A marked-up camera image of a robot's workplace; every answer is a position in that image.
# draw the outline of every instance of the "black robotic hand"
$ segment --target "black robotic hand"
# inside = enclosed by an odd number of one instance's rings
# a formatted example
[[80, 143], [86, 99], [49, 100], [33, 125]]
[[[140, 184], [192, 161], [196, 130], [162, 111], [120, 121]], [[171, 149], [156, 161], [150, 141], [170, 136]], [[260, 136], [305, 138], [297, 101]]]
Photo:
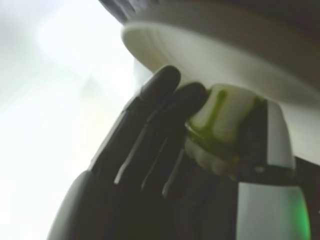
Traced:
[[195, 164], [183, 150], [185, 121], [207, 99], [200, 83], [177, 89], [180, 77], [166, 66], [128, 103], [70, 187], [48, 240], [175, 239], [172, 200]]

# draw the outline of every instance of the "white panel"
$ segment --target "white panel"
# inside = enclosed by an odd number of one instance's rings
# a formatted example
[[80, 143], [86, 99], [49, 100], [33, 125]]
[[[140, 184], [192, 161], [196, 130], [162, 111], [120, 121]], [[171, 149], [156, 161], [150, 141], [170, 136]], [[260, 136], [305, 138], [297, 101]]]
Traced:
[[308, 211], [297, 186], [239, 184], [236, 240], [310, 240]]
[[268, 165], [294, 168], [296, 166], [288, 127], [280, 106], [268, 102], [267, 130], [267, 163]]

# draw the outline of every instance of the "green light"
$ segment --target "green light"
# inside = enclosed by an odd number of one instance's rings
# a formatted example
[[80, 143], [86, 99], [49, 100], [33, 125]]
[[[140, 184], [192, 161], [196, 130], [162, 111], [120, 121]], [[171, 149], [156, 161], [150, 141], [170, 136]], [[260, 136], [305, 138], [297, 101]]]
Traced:
[[303, 196], [298, 196], [294, 202], [294, 220], [301, 239], [310, 240], [310, 223], [307, 205]]

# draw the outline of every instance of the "white plate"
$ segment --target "white plate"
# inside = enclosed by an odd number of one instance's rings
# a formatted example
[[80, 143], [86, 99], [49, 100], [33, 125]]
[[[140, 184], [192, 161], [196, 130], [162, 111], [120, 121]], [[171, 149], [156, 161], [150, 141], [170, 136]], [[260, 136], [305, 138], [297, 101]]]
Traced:
[[320, 165], [320, 48], [286, 25], [213, 3], [140, 12], [122, 39], [147, 68], [177, 66], [184, 82], [229, 83], [280, 102], [294, 154]]

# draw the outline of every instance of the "robotic hand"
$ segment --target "robotic hand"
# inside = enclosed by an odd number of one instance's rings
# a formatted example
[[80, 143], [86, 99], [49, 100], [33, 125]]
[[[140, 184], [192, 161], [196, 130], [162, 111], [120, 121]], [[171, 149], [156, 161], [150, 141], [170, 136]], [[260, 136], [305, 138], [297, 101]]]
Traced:
[[128, 103], [70, 187], [48, 240], [310, 239], [280, 107], [264, 100], [246, 116], [232, 177], [213, 174], [192, 159], [203, 154], [186, 153], [185, 126], [211, 92], [200, 83], [177, 89], [180, 77], [166, 66]]

